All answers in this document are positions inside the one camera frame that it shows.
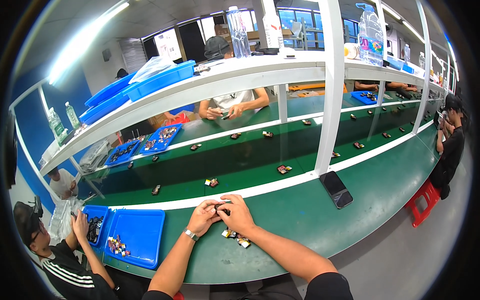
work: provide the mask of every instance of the blue wall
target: blue wall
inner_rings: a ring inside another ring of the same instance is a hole
[[[17,79],[13,87],[12,101],[29,87],[46,78],[50,71],[50,66],[48,62],[41,64]],[[48,107],[54,108],[63,126],[68,128],[70,132],[72,125],[65,111],[65,102],[69,101],[75,109],[77,116],[80,116],[87,110],[85,101],[92,96],[81,65],[77,64],[72,67],[69,74],[65,76],[63,82],[60,84],[56,84],[55,86],[44,84],[42,87]],[[38,162],[44,151],[53,142],[54,136],[48,126],[38,91],[30,93],[15,107],[15,115],[28,152],[37,164],[37,167],[40,168]],[[85,151],[86,149],[75,154],[73,157],[79,161]],[[20,145],[18,147],[18,168],[33,192],[40,196],[45,208],[53,212],[55,205],[51,200],[50,194],[33,172]],[[77,174],[77,170],[69,160],[61,163],[59,168],[67,169],[74,176]],[[47,176],[45,176],[45,179],[47,182],[50,182]]]

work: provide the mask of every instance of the white shelf frame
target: white shelf frame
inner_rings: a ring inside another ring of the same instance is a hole
[[[444,92],[444,96],[446,96],[446,93],[448,92],[449,76],[447,76],[447,88],[445,89],[437,84],[430,83],[429,76],[420,78],[405,71],[398,71],[388,67],[384,68],[366,65],[359,60],[342,60],[341,57],[343,57],[343,47],[341,47],[341,44],[343,45],[343,24],[341,22],[342,19],[340,16],[338,2],[337,0],[318,0],[317,2],[319,2],[319,9],[322,14],[322,19],[330,20],[330,22],[327,22],[328,26],[324,27],[323,33],[324,40],[328,40],[328,43],[326,44],[331,45],[331,48],[325,47],[325,51],[297,51],[297,58],[294,60],[285,60],[280,56],[262,56],[240,60],[225,60],[222,64],[212,67],[212,71],[206,75],[204,74],[202,76],[196,76],[181,81],[177,84],[172,84],[171,86],[153,92],[152,94],[138,101],[128,101],[117,110],[107,114],[94,124],[88,126],[78,136],[72,138],[66,145],[62,146],[54,155],[54,157],[40,170],[33,162],[30,153],[28,152],[28,149],[26,148],[22,139],[20,128],[17,126],[20,145],[27,156],[27,160],[29,161],[32,169],[49,193],[52,194],[51,188],[49,188],[49,185],[43,178],[43,176],[45,176],[50,170],[58,166],[63,161],[70,159],[73,165],[79,171],[80,175],[82,175],[82,170],[73,159],[74,154],[85,149],[94,142],[104,138],[105,136],[115,133],[125,127],[131,126],[140,120],[145,120],[159,113],[204,99],[209,99],[219,95],[227,95],[242,90],[272,85],[283,86],[289,83],[325,80],[328,82],[325,88],[325,113],[313,113],[305,116],[287,118],[287,100],[286,97],[284,97],[284,93],[280,93],[278,100],[278,120],[234,130],[235,132],[241,132],[252,130],[252,128],[256,129],[275,124],[298,121],[301,120],[301,118],[306,119],[322,117],[325,115],[325,118],[323,119],[322,134],[319,142],[319,151],[314,170],[317,175],[320,175],[328,170],[331,156],[330,153],[333,150],[333,145],[335,144],[336,140],[340,113],[345,110],[341,109],[341,101],[334,101],[334,99],[341,97],[344,79],[376,80],[380,82],[395,81],[423,86],[426,92],[422,95],[421,105],[415,124],[419,124],[422,118],[422,108],[425,107],[428,99],[428,89]],[[378,0],[375,2],[377,5],[380,4],[380,1]],[[422,20],[424,35],[426,37],[426,69],[429,70],[432,58],[428,27],[426,24],[425,13],[418,0],[417,6],[420,12],[420,18]],[[378,11],[381,12],[379,14],[380,22],[384,23],[383,10],[378,9]],[[47,81],[47,79],[41,80],[16,98],[15,101],[10,105],[10,110],[13,112],[13,114],[15,106],[28,94],[37,90],[40,94],[40,99],[47,115],[47,100],[45,99],[42,89],[42,85]],[[453,82],[453,92],[455,92],[455,78]],[[391,105],[391,103],[384,104],[380,102],[378,104],[378,106],[384,105]],[[356,110],[367,107],[370,106],[349,108],[347,110]],[[417,131],[418,126],[416,125],[414,127],[413,134],[416,134]],[[229,132],[221,132],[191,141],[186,141],[170,146],[167,151],[180,146],[194,144],[229,134]]]

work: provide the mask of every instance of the wristwatch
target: wristwatch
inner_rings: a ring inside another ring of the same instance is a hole
[[[191,232],[188,228],[185,227],[185,229],[183,230],[183,232],[185,232],[186,235],[188,235],[189,237],[192,238],[192,240],[194,241],[198,241],[199,237],[194,234],[193,232]]]

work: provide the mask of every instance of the red plastic stool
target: red plastic stool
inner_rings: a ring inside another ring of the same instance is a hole
[[[173,296],[173,300],[185,300],[185,298],[182,293],[177,292],[175,296]]]
[[[427,201],[427,208],[420,213],[417,206],[415,205],[415,200],[417,200],[420,196],[423,196]],[[438,200],[440,199],[440,191],[433,187],[430,179],[428,178],[420,189],[413,195],[413,197],[405,204],[406,207],[410,207],[413,212],[413,216],[415,217],[415,221],[412,223],[413,227],[417,227],[420,225],[430,214],[432,208],[437,204]]]

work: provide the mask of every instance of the blue plastic tray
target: blue plastic tray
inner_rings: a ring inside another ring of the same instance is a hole
[[[103,229],[106,227],[106,226],[104,226],[104,224],[107,223],[108,207],[107,206],[100,206],[100,205],[85,205],[83,213],[88,214],[87,221],[90,221],[90,219],[95,217],[95,216],[97,216],[99,218],[103,217],[103,222],[102,222],[102,225],[100,225],[100,232],[98,234],[98,238],[96,239],[96,242],[92,243],[92,242],[88,241],[90,243],[90,245],[96,246],[96,245],[98,245],[98,242],[100,241],[100,235],[102,234]]]
[[[105,241],[105,254],[129,264],[155,269],[158,264],[165,212],[155,209],[119,209],[112,218],[108,236],[125,244],[130,256],[112,253]]]
[[[103,101],[95,107],[87,109],[80,117],[80,121],[87,125],[91,125],[104,117],[105,115],[113,112],[125,102],[127,102],[128,96],[124,96],[121,92],[113,96],[112,98]]]
[[[351,92],[350,94],[352,97],[354,97],[357,100],[360,100],[361,102],[365,103],[366,105],[371,105],[371,104],[376,104],[377,101],[372,101],[367,98],[367,96],[360,96],[361,93],[368,93],[368,91],[356,91],[356,92]]]
[[[159,89],[192,77],[194,65],[194,60],[183,62],[175,68],[158,73],[147,80],[131,84],[123,90],[123,94],[128,95],[130,100],[137,101]]]
[[[154,144],[154,146],[152,148],[148,149],[148,150],[145,150],[145,144],[144,144],[144,146],[140,149],[139,153],[141,153],[141,154],[151,154],[151,153],[158,153],[158,152],[165,151],[165,149],[168,147],[168,145],[170,145],[170,143],[173,141],[173,138],[175,137],[175,135],[177,135],[177,133],[180,131],[181,125],[182,124],[173,124],[173,125],[158,128],[155,131],[155,133],[152,134],[150,136],[150,138],[148,139],[149,141],[156,140],[156,143]],[[169,138],[166,142],[164,140],[162,143],[160,143],[158,141],[158,138],[159,138],[158,134],[160,133],[161,130],[163,130],[165,128],[169,128],[169,127],[177,127],[177,131],[175,131],[173,133],[172,137]]]
[[[127,147],[131,144],[134,144],[133,146],[133,149],[129,152],[129,153],[126,153],[122,156],[120,156],[116,161],[110,161],[110,158],[112,157],[112,155],[117,151],[117,149],[119,149],[120,151],[122,151],[123,149],[127,149]],[[127,162],[130,160],[130,157],[132,157],[132,155],[135,153],[135,151],[137,150],[138,146],[140,146],[140,141],[132,141],[132,142],[129,142],[129,143],[125,143],[123,145],[120,145],[120,146],[117,146],[112,154],[110,154],[105,162],[105,166],[108,166],[108,167],[111,167],[111,166],[114,166],[114,165],[119,165],[119,164],[122,164],[124,162]]]
[[[112,84],[107,85],[104,87],[100,92],[96,93],[93,95],[90,99],[88,99],[87,102],[85,102],[85,105],[88,107],[94,107],[97,106],[98,104],[102,103],[105,100],[108,100],[118,94],[121,90],[126,88],[128,86],[128,82],[132,77],[135,76],[137,72],[133,72],[132,74],[128,74],[127,76],[123,77],[122,79],[119,79],[115,81]]]

